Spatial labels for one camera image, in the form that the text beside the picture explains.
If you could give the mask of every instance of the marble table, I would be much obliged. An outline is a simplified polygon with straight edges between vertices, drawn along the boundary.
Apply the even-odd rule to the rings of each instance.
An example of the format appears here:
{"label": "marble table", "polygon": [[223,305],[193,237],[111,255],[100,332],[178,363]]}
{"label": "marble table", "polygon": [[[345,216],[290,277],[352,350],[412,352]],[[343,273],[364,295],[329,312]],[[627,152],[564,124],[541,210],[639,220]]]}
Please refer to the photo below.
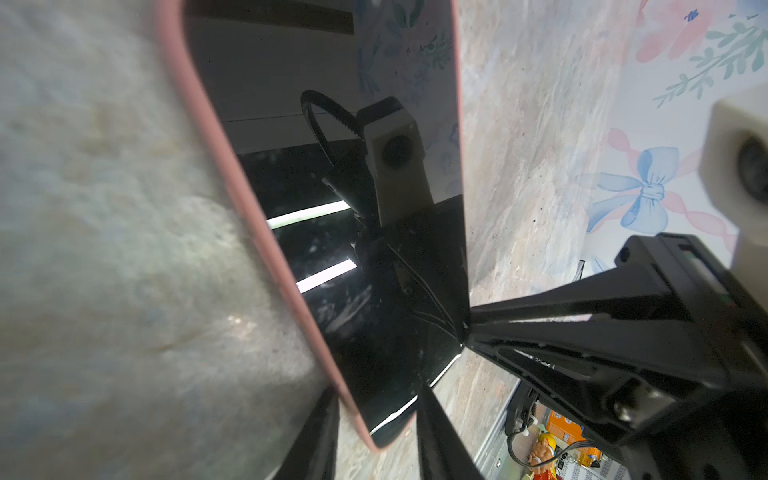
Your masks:
{"label": "marble table", "polygon": [[[473,304],[573,277],[637,3],[456,0]],[[154,2],[10,1],[0,25],[0,471],[266,476],[325,380],[171,86]],[[465,353],[435,388],[471,454],[515,382]],[[418,470],[412,428],[374,455],[342,413],[337,478]]]}

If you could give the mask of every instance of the glossy black surface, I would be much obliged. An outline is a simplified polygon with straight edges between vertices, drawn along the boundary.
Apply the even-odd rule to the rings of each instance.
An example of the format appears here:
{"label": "glossy black surface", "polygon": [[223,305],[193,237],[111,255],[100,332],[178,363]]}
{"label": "glossy black surface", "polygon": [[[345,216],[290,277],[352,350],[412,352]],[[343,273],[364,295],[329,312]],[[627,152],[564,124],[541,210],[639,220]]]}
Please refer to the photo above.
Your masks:
{"label": "glossy black surface", "polygon": [[[340,156],[354,142],[331,142],[331,148]],[[247,154],[240,162],[268,218],[339,200],[321,181],[329,165],[317,144]],[[453,288],[464,306],[461,197],[390,230],[418,234],[424,251],[414,255],[439,259],[443,273],[459,278]],[[443,372],[461,351],[459,342],[422,285],[391,248],[382,247],[384,233],[365,230],[351,210],[273,232],[297,280],[348,258],[358,265],[305,292],[304,298],[374,442],[388,445],[415,411],[415,403],[404,407],[419,385]]]}

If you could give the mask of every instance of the phone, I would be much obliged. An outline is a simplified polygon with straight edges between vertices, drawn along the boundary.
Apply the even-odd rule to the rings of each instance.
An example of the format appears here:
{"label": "phone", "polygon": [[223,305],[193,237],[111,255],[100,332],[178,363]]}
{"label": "phone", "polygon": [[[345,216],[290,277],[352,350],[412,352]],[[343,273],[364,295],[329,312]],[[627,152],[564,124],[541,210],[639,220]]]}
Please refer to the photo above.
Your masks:
{"label": "phone", "polygon": [[160,40],[254,245],[377,450],[462,350],[461,175],[439,163],[459,158],[455,70],[433,120],[359,94],[350,13],[241,3],[160,0]]}

